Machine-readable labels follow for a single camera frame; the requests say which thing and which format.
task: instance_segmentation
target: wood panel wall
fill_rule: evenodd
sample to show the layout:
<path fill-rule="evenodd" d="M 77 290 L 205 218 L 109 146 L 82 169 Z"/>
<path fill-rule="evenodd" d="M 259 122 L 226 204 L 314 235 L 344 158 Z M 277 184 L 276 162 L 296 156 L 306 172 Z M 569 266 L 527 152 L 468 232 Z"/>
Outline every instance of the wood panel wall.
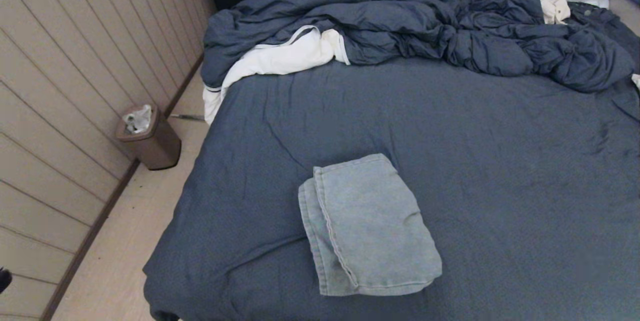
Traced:
<path fill-rule="evenodd" d="M 164 111 L 213 0 L 0 0 L 0 321 L 39 319 L 133 156 L 125 109 Z"/>

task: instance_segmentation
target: beige floor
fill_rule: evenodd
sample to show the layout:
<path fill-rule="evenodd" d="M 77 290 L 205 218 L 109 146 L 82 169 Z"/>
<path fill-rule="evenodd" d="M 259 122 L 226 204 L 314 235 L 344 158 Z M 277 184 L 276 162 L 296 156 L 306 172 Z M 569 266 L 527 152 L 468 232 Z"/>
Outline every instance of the beige floor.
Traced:
<path fill-rule="evenodd" d="M 201 115 L 202 110 L 198 70 L 173 112 Z M 152 320 L 142 294 L 142 266 L 171 221 L 208 131 L 204 122 L 170 118 L 169 123 L 182 139 L 178 165 L 162 171 L 149 171 L 142 164 L 137 168 L 73 277 L 54 321 Z"/>

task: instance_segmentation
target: folded towel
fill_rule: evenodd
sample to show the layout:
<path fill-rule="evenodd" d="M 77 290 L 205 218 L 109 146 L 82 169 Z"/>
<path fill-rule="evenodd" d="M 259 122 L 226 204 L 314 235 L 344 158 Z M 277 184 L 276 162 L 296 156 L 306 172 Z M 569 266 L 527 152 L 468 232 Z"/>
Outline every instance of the folded towel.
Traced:
<path fill-rule="evenodd" d="M 320 294 L 406 295 L 442 274 L 416 197 L 384 155 L 314 167 L 298 200 Z"/>

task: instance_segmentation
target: mattress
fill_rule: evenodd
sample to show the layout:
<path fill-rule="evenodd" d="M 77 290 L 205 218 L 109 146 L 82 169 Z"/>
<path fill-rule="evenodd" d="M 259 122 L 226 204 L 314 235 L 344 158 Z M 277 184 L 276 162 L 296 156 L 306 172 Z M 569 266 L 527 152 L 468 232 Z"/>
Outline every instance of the mattress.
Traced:
<path fill-rule="evenodd" d="M 609 11 L 572 12 L 639 59 Z M 442 276 L 403 296 L 322 296 L 298 187 L 376 153 L 414 193 Z M 630 77 L 583 93 L 420 57 L 252 75 L 228 89 L 144 295 L 159 321 L 637 320 L 639 180 Z"/>

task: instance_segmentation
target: trash bin lid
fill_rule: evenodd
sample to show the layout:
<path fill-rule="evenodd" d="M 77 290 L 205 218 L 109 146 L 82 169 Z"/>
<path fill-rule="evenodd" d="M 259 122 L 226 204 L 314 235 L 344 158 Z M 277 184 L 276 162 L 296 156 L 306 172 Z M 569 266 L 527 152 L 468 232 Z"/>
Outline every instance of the trash bin lid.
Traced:
<path fill-rule="evenodd" d="M 149 120 L 149 127 L 146 130 L 140 133 L 128 133 L 127 132 L 127 124 L 124 122 L 122 118 L 119 119 L 118 126 L 116 127 L 116 138 L 122 143 L 130 143 L 132 141 L 140 141 L 144 139 L 148 139 L 152 137 L 156 128 L 158 127 L 158 121 L 160 120 L 158 116 L 158 107 L 155 104 L 151 105 L 151 120 Z M 124 115 L 130 114 L 134 111 L 138 111 L 142 106 L 133 106 L 124 112 Z"/>

